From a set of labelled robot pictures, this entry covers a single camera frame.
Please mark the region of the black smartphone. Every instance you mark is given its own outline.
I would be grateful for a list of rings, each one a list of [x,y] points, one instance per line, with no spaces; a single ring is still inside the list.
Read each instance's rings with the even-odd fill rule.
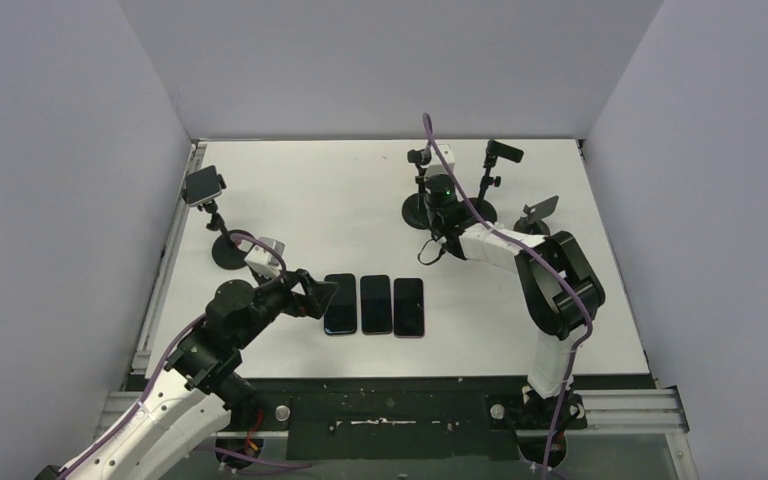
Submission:
[[[365,335],[393,331],[391,281],[387,275],[366,275],[360,279],[361,330]]]
[[[358,328],[357,280],[351,273],[329,274],[325,280],[333,282],[338,289],[333,296],[323,319],[326,335],[351,335]]]

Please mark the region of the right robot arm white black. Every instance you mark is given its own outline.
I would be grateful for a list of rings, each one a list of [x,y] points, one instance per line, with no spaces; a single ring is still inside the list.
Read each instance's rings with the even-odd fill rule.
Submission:
[[[577,418],[572,368],[578,348],[594,330],[606,294],[575,237],[517,232],[479,218],[469,201],[456,197],[445,173],[418,179],[419,203],[441,252],[516,274],[529,318],[538,330],[523,393],[522,412],[535,428]]]

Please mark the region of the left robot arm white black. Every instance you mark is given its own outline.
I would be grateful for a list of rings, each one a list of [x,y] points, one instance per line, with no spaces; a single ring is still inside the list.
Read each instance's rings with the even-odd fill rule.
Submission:
[[[138,399],[88,448],[40,479],[158,479],[212,434],[248,428],[254,387],[242,351],[279,316],[320,319],[338,291],[299,269],[257,287],[221,284],[203,315],[170,343]]]

